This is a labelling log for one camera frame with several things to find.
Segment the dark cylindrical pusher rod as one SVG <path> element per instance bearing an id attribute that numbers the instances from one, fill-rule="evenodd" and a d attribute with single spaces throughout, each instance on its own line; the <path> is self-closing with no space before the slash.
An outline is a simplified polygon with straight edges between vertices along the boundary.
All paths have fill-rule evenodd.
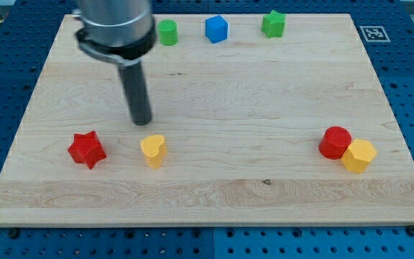
<path id="1" fill-rule="evenodd" d="M 142 63 L 120 68 L 119 76 L 133 123 L 137 126 L 149 124 L 152 121 L 152 110 Z"/>

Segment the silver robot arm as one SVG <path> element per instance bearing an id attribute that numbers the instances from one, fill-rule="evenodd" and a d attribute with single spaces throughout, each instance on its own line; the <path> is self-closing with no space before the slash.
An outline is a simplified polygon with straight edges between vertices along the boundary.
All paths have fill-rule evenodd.
<path id="1" fill-rule="evenodd" d="M 155 18 L 149 0 L 76 0 L 73 11 L 83 27 L 75 33 L 88 56 L 114 64 L 135 125 L 152 121 L 142 57 L 156 40 Z"/>

